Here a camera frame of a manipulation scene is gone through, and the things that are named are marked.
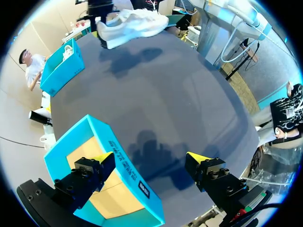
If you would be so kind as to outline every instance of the wall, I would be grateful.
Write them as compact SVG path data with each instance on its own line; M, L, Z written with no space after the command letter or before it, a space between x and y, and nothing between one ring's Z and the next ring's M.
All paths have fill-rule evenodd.
M284 41L281 40L273 29L270 30L268 36L284 50L289 52ZM258 42L255 42L251 46L253 52L255 52L257 48L257 43ZM260 108L263 109L269 105L270 102L281 97L286 97L285 85L288 80L291 80L294 84L302 83L302 76L295 61L267 38L260 41L260 47L256 56L258 58L257 63L251 61L247 67L249 63L249 61L247 61L241 66L238 72L252 91ZM244 60L244 57L242 58L241 56L231 62L232 65L235 66L241 59Z
M52 185L44 163L46 151L39 138L43 126L28 119L31 110L40 108L42 91L39 86L29 91L25 79L26 65L18 63L20 53L49 56L62 45L65 33L71 30L79 14L87 8L82 3L75 6L74 0L46 2L38 9L2 57L0 71L0 159L1 172L6 176L8 187L16 193L23 182L39 177Z

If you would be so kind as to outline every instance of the white cable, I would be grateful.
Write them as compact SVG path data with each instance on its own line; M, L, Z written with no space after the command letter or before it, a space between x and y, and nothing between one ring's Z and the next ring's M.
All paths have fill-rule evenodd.
M279 47L284 53L286 53L288 56L290 56L292 59L294 59L296 61L296 59L289 54L286 50L284 50L279 44L277 44L275 41L273 41L269 36L267 36L266 34L264 34L262 31L260 31L257 27L254 27L258 32L260 32L262 35L264 35L267 39L269 39L274 45L276 45L277 47Z
M267 183L267 184L272 184L272 185L283 185L283 186L288 186L290 183L276 183L276 182L269 182L269 181L261 181L261 180L255 180L247 177L241 177L242 179L248 180L248 181L254 181L254 182L259 182L259 183Z
M196 9L196 11L195 11L194 13L189 13L189 12L186 10L186 8L185 8L185 5L184 5L183 0L181 0L181 3L182 3L182 5L183 5L183 8L184 8L185 12L187 12L187 14L189 14L189 15L194 15L195 13L198 12L198 10Z
M152 6L153 6L153 10L156 10L156 0L154 0L152 2L152 0L149 0L150 3L152 3Z
M227 48L229 42L231 41L233 35L235 34L235 32L237 31L238 27L239 27L240 24L242 24L242 23L244 23L243 20L235 27L235 29L234 29L233 32L232 32L231 37L229 38L229 40L227 41L226 45L224 46L224 48L223 48L223 50L222 50L222 52L221 52L221 60L222 60L223 62L225 62L225 63L234 61L234 60L236 60L237 58L239 58L239 57L240 57L244 52L246 52L246 50L247 50L248 48L250 48L250 46L253 45L253 44L255 43L255 41L256 41L256 40L252 41L251 44L249 44L248 47L246 47L246 48L245 48L237 57L235 57L235 58L233 58L233 59L231 59L231 60L228 60L228 61L226 61L226 60L223 59L223 54L224 54L224 52L225 52L225 50L226 50L226 48Z

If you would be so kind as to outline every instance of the cable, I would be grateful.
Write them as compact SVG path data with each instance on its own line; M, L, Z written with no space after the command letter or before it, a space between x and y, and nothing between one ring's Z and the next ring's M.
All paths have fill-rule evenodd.
M247 46L247 47L246 47L238 56L237 56L237 57L235 57L235 58L233 58L233 59L231 59L231 60L228 60L228 61L226 61L226 60L223 59L224 52L225 52L225 50L226 50L226 48L227 48L229 42L231 41L233 35L235 34L235 32L237 31L238 27L239 27L240 24L242 24L242 23L244 23L243 20L235 27L235 29L234 29L233 32L232 32L231 37L229 38L229 40L227 41L226 45L224 46L224 48L223 48L223 50L222 50L222 52L221 52L221 60L222 60L223 62L231 62L231 61L236 60L236 59L239 58L244 52L246 52L246 50L247 50L248 48L250 48L250 46L253 45L253 44L255 43L255 41L256 41L256 40L252 41L252 42L251 42L251 43L250 43L250 44L249 44L249 45L248 45L248 46Z
M277 47L279 47L284 53L286 53L288 56L290 56L294 61L296 61L296 59L292 55L290 55L288 52L286 52L279 44L277 44L275 41L273 41L269 36L267 36L266 34L264 34L263 32L261 32L257 27L254 27L254 26L252 26L252 27L255 28L257 31L259 31L267 39L269 39L274 45L276 45Z
M24 146L30 146L30 147L34 147L34 148L43 148L43 149L44 149L44 147L41 147L41 146L35 146L35 145L30 145L30 144L25 144L25 143L19 143L19 142L16 142L16 141L13 141L13 140L9 140L9 139L7 139L7 138L4 138L4 137L2 137L2 136L0 136L0 138L3 139L3 140L7 140L7 141L9 141L9 142L21 144L21 145L24 145Z
M249 61L248 64L247 64L247 66L245 67L245 71L248 71L247 67L250 65L251 60L252 60L252 59L254 58L254 56L256 55L256 53L257 53L259 47L260 47L260 42L258 42L256 51L254 52L253 56L250 58L250 61Z
M261 210L264 210L264 209L267 209L267 208L279 208L280 206L281 206L280 203L271 203L271 204L266 204L266 205L263 205L263 206L256 207L253 210L251 210L251 211L243 214L242 216L240 216L236 220L228 223L224 227L232 227L232 226L238 224L239 222L243 221L246 218L249 218L250 216L254 215L255 213L257 213L257 212L259 212Z
M87 9L86 9L86 10L84 10L83 12L81 12L81 13L80 13L80 15L78 16L78 18L80 18L80 17L81 17L81 15L82 15L82 13L84 13L84 12L87 12Z
M232 68L232 70L230 71L229 74L231 74L231 72L237 67L237 65L242 61L242 59L246 57L245 54L247 54L247 52L245 52L245 53L243 54L243 56L241 57L241 59L240 59L239 61L237 61L237 63L235 64L235 66L233 66L233 68Z
M185 10L185 12L187 12L187 14L189 14L189 15L194 15L195 13L197 13L198 12L198 10L196 9L196 11L194 12L194 13L189 13L187 10L186 10L186 8L185 8L185 5L184 5L184 2L183 2L183 0L181 0L181 3L182 3L182 6L183 6L183 8L184 8L184 10Z

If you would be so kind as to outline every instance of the black graphic t-shirt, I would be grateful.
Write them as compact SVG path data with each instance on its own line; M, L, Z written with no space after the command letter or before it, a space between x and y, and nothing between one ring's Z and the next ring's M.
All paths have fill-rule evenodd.
M156 10L159 9L159 3L163 0L131 0L134 9L148 9L153 11L153 4Z
M290 98L280 98L270 104L274 128L278 127L284 132L297 128L303 132L303 109L300 108L303 106L302 89L302 84L296 84Z

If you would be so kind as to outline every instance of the screw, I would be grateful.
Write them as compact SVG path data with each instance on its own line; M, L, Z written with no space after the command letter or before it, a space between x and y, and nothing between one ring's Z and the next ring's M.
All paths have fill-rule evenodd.
M66 188L66 190L68 190L68 191L71 191L73 189L73 186L68 186L67 188Z
M33 196L32 196L32 195L29 195L29 196L27 197L27 199L28 199L28 201L32 201L32 200L33 200Z
M83 172L82 176L87 177L88 176L87 172Z
M246 180L245 180L245 179L241 179L240 182L241 182L241 185L242 185L242 186L245 186L245 185L246 185Z
M229 169L224 169L225 175L229 174Z
M226 191L227 191L227 192L232 192L232 191L233 191L233 188L230 187L230 186L228 186L228 187L226 188Z
M37 190L36 195L40 195L40 194L41 194L41 190Z
M211 178L213 178L213 179L217 179L218 178L218 176L219 176L219 174L218 174L218 172L215 172L215 173L211 173Z

